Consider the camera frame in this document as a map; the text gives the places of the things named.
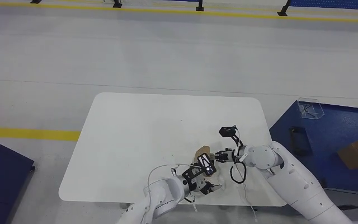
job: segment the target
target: white cable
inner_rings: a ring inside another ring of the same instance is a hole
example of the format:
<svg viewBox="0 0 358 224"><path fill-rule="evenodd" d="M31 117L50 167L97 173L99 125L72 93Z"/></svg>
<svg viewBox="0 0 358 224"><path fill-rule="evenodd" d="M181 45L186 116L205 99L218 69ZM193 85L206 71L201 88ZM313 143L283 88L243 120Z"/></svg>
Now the white cable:
<svg viewBox="0 0 358 224"><path fill-rule="evenodd" d="M176 168L178 168L180 165L183 165L183 166L192 166L192 167L197 167L197 168L201 168L200 166L194 166L194 165L189 165L189 164L165 164L165 165L161 165L161 166L157 166L156 168L154 168L153 170L151 170L151 172L149 173L148 175L148 180L147 180L147 186L148 186L148 193L149 193L149 208L150 208L150 204L152 203L152 196L150 194L150 184L149 184L149 178L150 178L150 175L152 174L152 172L154 170L156 170L157 168L160 168L160 167L164 167L164 166L175 166L175 165L178 165ZM143 222L143 219L144 219L144 216L145 214L147 214L148 211L145 211L144 214L143 214L143 217L142 217L142 220L140 221L140 223L142 224Z"/></svg>
<svg viewBox="0 0 358 224"><path fill-rule="evenodd" d="M243 178L242 175L241 175L240 170L237 168L237 164L235 164L235 167L236 167L236 170L239 172L241 178ZM244 196L245 196L245 200L246 200L246 202L248 203L248 205L251 207L251 210L253 211L253 216L255 217L255 222L257 223L256 212L255 212L255 210L253 209L251 203L248 201L248 199L247 199L247 197L246 197L246 183L243 183L243 185L244 185Z"/></svg>

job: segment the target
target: clear plastic box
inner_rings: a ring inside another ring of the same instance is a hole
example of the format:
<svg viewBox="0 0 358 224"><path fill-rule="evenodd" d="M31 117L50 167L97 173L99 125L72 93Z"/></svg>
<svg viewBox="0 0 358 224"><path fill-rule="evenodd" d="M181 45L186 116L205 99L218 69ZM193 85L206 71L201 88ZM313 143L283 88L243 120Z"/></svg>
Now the clear plastic box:
<svg viewBox="0 0 358 224"><path fill-rule="evenodd" d="M317 120L324 115L321 104L316 99L299 98L297 103L302 118Z"/></svg>

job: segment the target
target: gray floor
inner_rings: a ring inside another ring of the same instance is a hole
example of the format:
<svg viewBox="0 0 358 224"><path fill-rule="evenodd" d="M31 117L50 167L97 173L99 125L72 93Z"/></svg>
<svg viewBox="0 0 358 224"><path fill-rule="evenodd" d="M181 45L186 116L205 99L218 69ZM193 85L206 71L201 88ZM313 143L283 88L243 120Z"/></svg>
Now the gray floor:
<svg viewBox="0 0 358 224"><path fill-rule="evenodd" d="M299 96L358 106L356 24L7 7L0 21L0 126L81 130L100 92L255 97L269 126ZM75 143L0 143L37 166L12 223L120 216L115 203L59 199ZM179 206L155 223L254 223L246 207L198 210ZM306 223L288 207L257 215L259 223Z"/></svg>

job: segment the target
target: metal barrier post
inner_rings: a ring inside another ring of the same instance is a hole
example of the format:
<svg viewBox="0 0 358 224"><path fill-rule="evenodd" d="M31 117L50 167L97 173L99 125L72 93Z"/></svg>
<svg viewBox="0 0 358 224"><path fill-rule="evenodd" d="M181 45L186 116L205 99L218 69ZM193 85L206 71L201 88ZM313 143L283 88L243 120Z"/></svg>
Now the metal barrier post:
<svg viewBox="0 0 358 224"><path fill-rule="evenodd" d="M279 16L287 16L286 11L289 8L291 4L291 0L287 0L286 5L284 7L282 7L280 12L277 12L277 14L279 14Z"/></svg>

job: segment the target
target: black cable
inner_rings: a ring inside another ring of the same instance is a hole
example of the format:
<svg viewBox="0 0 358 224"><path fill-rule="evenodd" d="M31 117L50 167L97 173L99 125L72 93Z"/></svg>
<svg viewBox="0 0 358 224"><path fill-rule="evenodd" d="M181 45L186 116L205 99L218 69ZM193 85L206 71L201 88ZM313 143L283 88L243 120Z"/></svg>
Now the black cable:
<svg viewBox="0 0 358 224"><path fill-rule="evenodd" d="M184 198L184 200L186 200L187 202L189 202L189 203L193 203L195 200L193 200L193 201L190 201L190 200L188 200L187 198Z"/></svg>
<svg viewBox="0 0 358 224"><path fill-rule="evenodd" d="M230 168L230 177L235 183L242 184L246 180L247 168L246 168L246 165L243 162L239 162L239 163L244 166L244 177L242 178L242 181L237 181L237 180L234 179L234 177L233 177L233 168L234 167L233 166Z"/></svg>

